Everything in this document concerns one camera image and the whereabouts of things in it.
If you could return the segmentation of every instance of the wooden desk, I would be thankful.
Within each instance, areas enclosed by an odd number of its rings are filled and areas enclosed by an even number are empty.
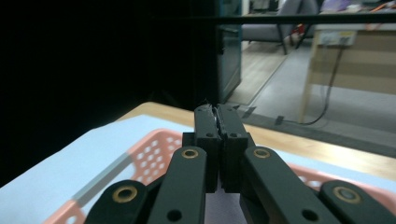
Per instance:
[[[156,103],[144,103],[118,120],[139,115],[149,115],[191,127],[194,126],[192,111]],[[396,181],[396,159],[251,125],[245,125],[245,128],[258,145]]]
[[[313,85],[329,85],[341,48],[337,45],[325,47],[320,42],[322,32],[356,32],[352,45],[343,51],[335,74],[334,87],[396,94],[396,24],[317,25],[299,122],[304,122]]]

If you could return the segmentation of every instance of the basket hole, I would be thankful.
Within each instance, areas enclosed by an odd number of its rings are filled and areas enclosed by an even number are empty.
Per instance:
[[[308,181],[307,185],[312,188],[318,188],[321,186],[321,182],[317,180]]]
[[[74,224],[74,223],[76,223],[76,221],[77,221],[77,217],[76,216],[72,216],[72,217],[69,217],[66,220],[65,224]]]
[[[139,154],[137,154],[137,159],[138,160],[142,160],[143,159],[143,157],[145,156],[145,154],[143,153],[143,152],[140,152]]]
[[[142,163],[140,163],[140,167],[146,167],[148,165],[148,163],[146,161],[142,161]]]
[[[303,181],[304,183],[306,182],[306,177],[305,177],[305,176],[300,175],[299,178],[300,178],[301,181]]]

